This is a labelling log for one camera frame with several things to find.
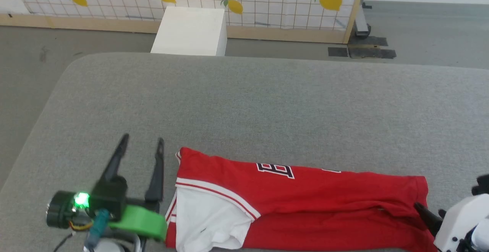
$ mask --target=black cable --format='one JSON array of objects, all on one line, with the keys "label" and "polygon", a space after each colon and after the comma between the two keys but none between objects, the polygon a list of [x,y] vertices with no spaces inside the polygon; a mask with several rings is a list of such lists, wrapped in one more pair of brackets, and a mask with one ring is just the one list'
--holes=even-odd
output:
[{"label": "black cable", "polygon": [[66,243],[66,241],[67,241],[69,238],[71,238],[73,235],[75,235],[75,232],[71,232],[71,233],[70,233],[68,236],[64,237],[64,238],[63,238],[63,240],[61,240],[61,242],[60,242],[58,245],[56,245],[56,247],[54,247],[53,252],[58,251],[58,249],[59,249],[60,247],[62,247],[62,245],[64,245],[64,244]]}]

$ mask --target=white cube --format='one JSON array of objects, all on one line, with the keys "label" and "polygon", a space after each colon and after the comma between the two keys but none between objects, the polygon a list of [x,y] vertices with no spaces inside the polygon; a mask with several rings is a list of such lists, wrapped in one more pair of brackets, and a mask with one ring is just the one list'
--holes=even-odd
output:
[{"label": "white cube", "polygon": [[152,53],[224,56],[227,33],[224,10],[167,7]]}]

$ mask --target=concrete floor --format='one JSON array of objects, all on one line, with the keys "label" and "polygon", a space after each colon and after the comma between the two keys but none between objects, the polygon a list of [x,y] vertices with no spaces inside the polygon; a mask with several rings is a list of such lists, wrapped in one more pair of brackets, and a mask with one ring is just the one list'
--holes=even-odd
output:
[{"label": "concrete floor", "polygon": [[[481,12],[447,14],[374,5],[366,11],[374,36],[397,58],[328,57],[328,44],[229,39],[226,55],[487,69],[489,20]],[[98,52],[149,52],[154,34],[0,27],[0,188],[66,66]]]}]

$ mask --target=gray fabric surface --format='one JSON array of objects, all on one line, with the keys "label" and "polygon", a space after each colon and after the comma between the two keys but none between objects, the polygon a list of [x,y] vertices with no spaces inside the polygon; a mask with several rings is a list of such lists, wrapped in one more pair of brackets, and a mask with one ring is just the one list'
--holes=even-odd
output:
[{"label": "gray fabric surface", "polygon": [[[424,175],[433,210],[489,172],[489,71],[437,66],[109,53],[72,63],[0,192],[0,250],[49,252],[57,190],[89,191],[124,132],[120,174],[142,197],[157,137],[166,211],[188,146],[235,160]],[[60,251],[81,251],[77,235]],[[162,251],[152,242],[148,251]]]}]

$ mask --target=wire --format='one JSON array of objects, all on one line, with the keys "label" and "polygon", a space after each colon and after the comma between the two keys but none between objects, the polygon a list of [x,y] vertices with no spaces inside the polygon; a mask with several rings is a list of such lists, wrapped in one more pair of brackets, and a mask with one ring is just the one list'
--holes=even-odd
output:
[{"label": "wire", "polygon": [[73,229],[73,231],[86,231],[90,229],[90,227],[92,227],[93,222],[85,224],[84,226],[76,226],[73,224],[72,221],[69,221],[68,224],[70,225],[70,228]]},{"label": "wire", "polygon": [[61,240],[61,242],[60,242],[58,245],[56,245],[56,247],[54,247],[53,252],[58,251],[58,249],[59,249],[60,247],[62,247],[62,245],[64,245],[64,244],[66,243],[66,241],[67,241],[69,238],[71,238],[72,236],[74,236],[75,234],[76,234],[76,232],[75,232],[75,231],[72,231],[72,232],[71,232],[71,233],[70,233],[68,236],[64,237],[64,238],[63,238],[63,240]]}]

